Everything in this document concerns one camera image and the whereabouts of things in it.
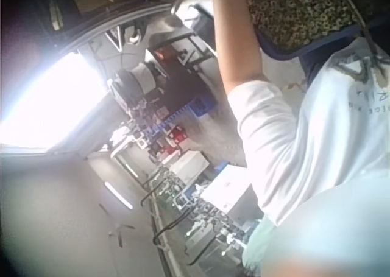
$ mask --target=tray of small parts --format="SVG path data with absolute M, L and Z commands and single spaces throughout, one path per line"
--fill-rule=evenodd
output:
M 352 0 L 368 28 L 390 23 L 390 0 Z M 289 60 L 343 37 L 359 34 L 345 0 L 247 0 L 262 50 Z

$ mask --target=fluorescent light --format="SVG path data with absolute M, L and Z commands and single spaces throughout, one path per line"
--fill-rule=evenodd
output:
M 110 183 L 105 182 L 104 186 L 106 186 L 107 189 L 109 189 L 111 193 L 115 195 L 116 198 L 118 198 L 123 204 L 125 204 L 126 207 L 128 207 L 129 209 L 133 209 L 133 206 L 128 201 L 126 201 L 125 198 L 123 198 L 122 195 L 118 193 L 118 191 L 114 189 L 113 186 L 110 185 Z
M 126 163 L 125 164 L 126 165 L 126 167 L 128 168 L 128 170 L 132 173 L 132 174 L 134 174 L 134 176 L 136 177 L 136 178 L 138 178 L 138 175 L 137 175 L 137 173 Z

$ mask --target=raised arm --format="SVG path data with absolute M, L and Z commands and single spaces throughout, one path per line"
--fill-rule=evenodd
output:
M 265 80 L 246 0 L 213 0 L 219 70 L 227 94 L 251 80 Z
M 302 203 L 305 135 L 280 90 L 263 74 L 246 0 L 213 0 L 219 70 L 237 119 L 260 209 L 276 225 Z

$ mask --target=window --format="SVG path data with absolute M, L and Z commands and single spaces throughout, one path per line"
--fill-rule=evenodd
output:
M 0 126 L 0 142 L 47 150 L 65 139 L 106 92 L 99 73 L 70 53 L 20 98 Z

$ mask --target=sleeve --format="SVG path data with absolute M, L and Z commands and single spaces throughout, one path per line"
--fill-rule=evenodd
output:
M 269 82 L 237 86 L 228 96 L 260 209 L 276 224 L 299 197 L 293 174 L 297 120 L 280 90 Z

